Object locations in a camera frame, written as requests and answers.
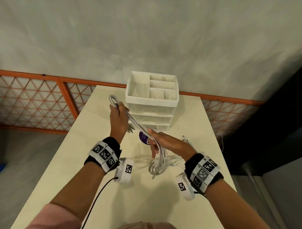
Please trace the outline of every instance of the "white organizer box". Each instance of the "white organizer box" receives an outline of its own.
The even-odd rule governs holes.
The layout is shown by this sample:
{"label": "white organizer box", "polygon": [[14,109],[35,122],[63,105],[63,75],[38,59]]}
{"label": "white organizer box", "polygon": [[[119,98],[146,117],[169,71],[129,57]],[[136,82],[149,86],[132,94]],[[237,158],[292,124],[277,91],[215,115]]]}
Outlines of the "white organizer box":
{"label": "white organizer box", "polygon": [[176,76],[131,72],[126,102],[132,116],[146,128],[168,131],[179,101]]}

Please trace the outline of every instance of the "purple sticker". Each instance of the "purple sticker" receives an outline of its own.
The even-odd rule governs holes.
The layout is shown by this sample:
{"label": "purple sticker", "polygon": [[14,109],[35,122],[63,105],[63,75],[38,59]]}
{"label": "purple sticker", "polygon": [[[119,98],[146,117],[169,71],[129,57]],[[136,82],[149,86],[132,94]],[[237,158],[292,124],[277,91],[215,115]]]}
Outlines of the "purple sticker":
{"label": "purple sticker", "polygon": [[146,145],[150,145],[148,141],[148,137],[142,131],[140,131],[139,137],[143,143],[145,143]]}

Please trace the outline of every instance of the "lattice panel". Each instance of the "lattice panel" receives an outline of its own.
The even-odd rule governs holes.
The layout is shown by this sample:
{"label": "lattice panel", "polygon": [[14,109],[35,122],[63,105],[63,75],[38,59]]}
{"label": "lattice panel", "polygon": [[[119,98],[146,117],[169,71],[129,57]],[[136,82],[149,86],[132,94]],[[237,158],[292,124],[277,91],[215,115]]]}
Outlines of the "lattice panel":
{"label": "lattice panel", "polygon": [[67,83],[67,85],[78,111],[81,112],[93,90],[95,89],[95,86],[78,83]]}
{"label": "lattice panel", "polygon": [[227,135],[235,132],[259,106],[202,100],[214,133]]}
{"label": "lattice panel", "polygon": [[68,131],[74,118],[55,81],[0,76],[0,123]]}

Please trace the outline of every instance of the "person's left hand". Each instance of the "person's left hand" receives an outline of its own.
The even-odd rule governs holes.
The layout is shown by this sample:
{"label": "person's left hand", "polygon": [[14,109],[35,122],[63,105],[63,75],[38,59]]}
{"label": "person's left hand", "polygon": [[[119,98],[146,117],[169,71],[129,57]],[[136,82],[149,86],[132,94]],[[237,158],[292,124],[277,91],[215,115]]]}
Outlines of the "person's left hand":
{"label": "person's left hand", "polygon": [[128,117],[126,115],[126,110],[129,111],[127,107],[124,106],[122,102],[119,103],[118,108],[110,105],[110,124],[111,132],[110,137],[116,139],[120,144],[128,130]]}

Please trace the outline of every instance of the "pink sleeve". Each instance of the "pink sleeve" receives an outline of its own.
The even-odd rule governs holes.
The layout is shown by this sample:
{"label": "pink sleeve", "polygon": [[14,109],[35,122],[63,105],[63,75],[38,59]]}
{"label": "pink sleeve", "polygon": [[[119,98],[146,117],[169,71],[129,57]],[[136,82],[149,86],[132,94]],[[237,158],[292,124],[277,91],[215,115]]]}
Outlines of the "pink sleeve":
{"label": "pink sleeve", "polygon": [[46,204],[26,229],[79,229],[81,223],[65,208],[56,204]]}

